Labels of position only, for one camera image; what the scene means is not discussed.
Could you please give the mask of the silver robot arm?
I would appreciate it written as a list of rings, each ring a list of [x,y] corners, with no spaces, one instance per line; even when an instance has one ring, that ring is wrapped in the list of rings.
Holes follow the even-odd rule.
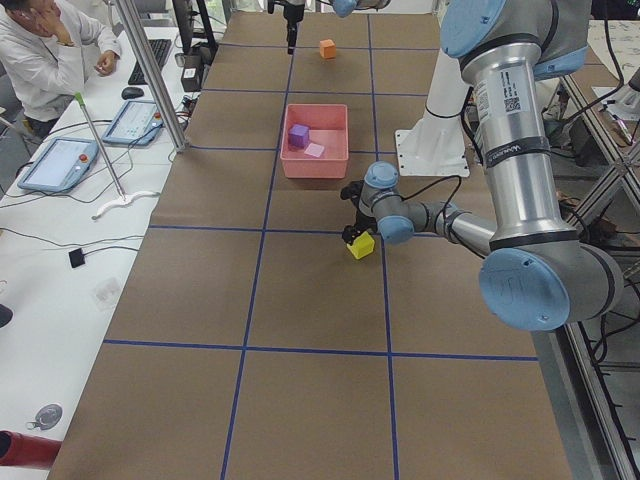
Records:
[[[624,289],[621,269],[561,216],[535,88],[582,67],[590,9],[587,1],[450,3],[441,47],[475,96],[495,220],[450,201],[413,202],[397,190],[397,169],[377,161],[341,191],[357,211],[345,243],[366,231],[389,244],[428,231],[460,244],[483,257],[489,310],[517,329],[550,331],[611,311]]]
[[[354,11],[381,10],[391,3],[390,0],[331,0],[326,1],[334,13],[344,18]],[[305,0],[268,0],[266,8],[268,14],[273,14],[276,7],[282,10],[282,16],[286,21],[287,54],[293,55],[296,50],[298,28],[303,21],[306,11]]]

